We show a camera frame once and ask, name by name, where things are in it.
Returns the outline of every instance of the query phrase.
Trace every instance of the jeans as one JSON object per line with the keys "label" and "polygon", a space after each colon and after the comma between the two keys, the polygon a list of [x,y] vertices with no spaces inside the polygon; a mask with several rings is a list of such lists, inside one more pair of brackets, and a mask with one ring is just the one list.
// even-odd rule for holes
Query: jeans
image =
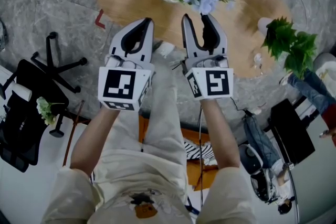
{"label": "jeans", "polygon": [[288,78],[288,83],[307,97],[322,115],[330,105],[336,103],[336,99],[331,96],[326,86],[314,72],[307,69],[304,72],[304,77],[304,80],[300,80],[292,73]]}
{"label": "jeans", "polygon": [[272,168],[280,159],[279,153],[273,147],[266,133],[260,129],[255,116],[245,116],[244,130],[248,143],[257,151],[263,161],[263,168]]}

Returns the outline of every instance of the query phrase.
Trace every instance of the beige shirt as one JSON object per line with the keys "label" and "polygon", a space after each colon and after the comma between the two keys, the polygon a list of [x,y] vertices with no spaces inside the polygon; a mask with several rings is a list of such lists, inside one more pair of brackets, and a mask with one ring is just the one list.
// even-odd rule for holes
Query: beige shirt
{"label": "beige shirt", "polygon": [[[97,192],[88,176],[63,167],[42,223],[192,223],[178,195],[152,189],[151,182],[146,188],[117,194],[96,212],[95,199]],[[217,173],[196,221],[210,222],[256,223],[250,192],[238,168],[224,168]]]}

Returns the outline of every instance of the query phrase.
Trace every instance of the black office chair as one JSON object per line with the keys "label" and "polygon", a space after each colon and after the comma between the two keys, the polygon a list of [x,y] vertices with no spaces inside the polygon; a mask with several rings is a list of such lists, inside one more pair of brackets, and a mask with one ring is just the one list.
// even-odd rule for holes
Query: black office chair
{"label": "black office chair", "polygon": [[[48,74],[26,60],[20,61],[9,79],[11,81],[6,84],[9,85],[15,77],[16,82],[30,89],[32,95],[27,102],[15,92],[12,93],[5,107],[6,118],[0,123],[0,157],[24,172],[29,164],[37,164],[39,144],[47,127],[37,111],[36,100],[43,97],[50,103],[61,103],[51,107],[54,115],[63,115],[69,100]],[[56,130],[50,132],[56,137],[62,137],[59,122]]]}
{"label": "black office chair", "polygon": [[44,63],[41,63],[40,61],[36,60],[36,57],[39,56],[38,52],[35,52],[33,56],[31,57],[31,61],[36,64],[40,69],[42,69],[50,78],[57,81],[59,84],[67,88],[73,93],[80,92],[80,87],[76,86],[75,88],[72,87],[69,83],[67,83],[59,74],[69,70],[71,68],[77,67],[77,66],[84,66],[88,62],[86,58],[81,58],[78,62],[73,62],[68,65],[62,66],[62,67],[55,67],[53,63],[53,57],[51,55],[51,47],[50,47],[50,40],[56,39],[58,34],[56,32],[51,32],[49,36],[47,36],[46,43],[47,43],[47,65]]}

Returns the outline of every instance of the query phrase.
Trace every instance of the person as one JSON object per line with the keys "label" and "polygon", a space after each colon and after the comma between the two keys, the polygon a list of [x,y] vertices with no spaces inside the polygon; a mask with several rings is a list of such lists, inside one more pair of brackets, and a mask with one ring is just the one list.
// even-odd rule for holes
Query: person
{"label": "person", "polygon": [[[156,53],[152,63],[152,110],[143,143],[137,113],[103,107],[75,144],[70,167],[60,169],[42,223],[192,223],[184,206],[186,151],[173,72]],[[256,223],[229,125],[216,100],[201,106],[219,171],[197,223]]]}
{"label": "person", "polygon": [[273,199],[278,205],[279,213],[281,215],[287,214],[292,208],[291,182],[289,179],[286,180],[289,166],[284,164],[266,133],[261,130],[255,115],[250,112],[245,113],[243,121],[247,141],[261,157],[262,167],[270,171],[270,178],[266,178],[266,180],[275,187]]}
{"label": "person", "polygon": [[280,81],[280,84],[290,84],[307,97],[319,111],[328,127],[328,130],[323,132],[320,137],[331,137],[336,146],[336,99],[328,92],[322,80],[314,72],[306,69],[303,80],[295,76],[294,73],[289,73]]}

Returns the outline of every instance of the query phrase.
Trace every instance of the striped cloth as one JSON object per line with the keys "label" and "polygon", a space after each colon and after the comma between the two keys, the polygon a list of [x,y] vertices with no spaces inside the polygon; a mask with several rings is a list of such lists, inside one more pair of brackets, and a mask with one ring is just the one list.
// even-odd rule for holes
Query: striped cloth
{"label": "striped cloth", "polygon": [[[187,159],[199,159],[200,158],[200,153],[199,153],[200,149],[198,145],[185,139],[184,148],[185,148],[185,151],[187,152]],[[215,156],[210,143],[205,143],[201,148],[202,148],[202,159],[211,159]]]}

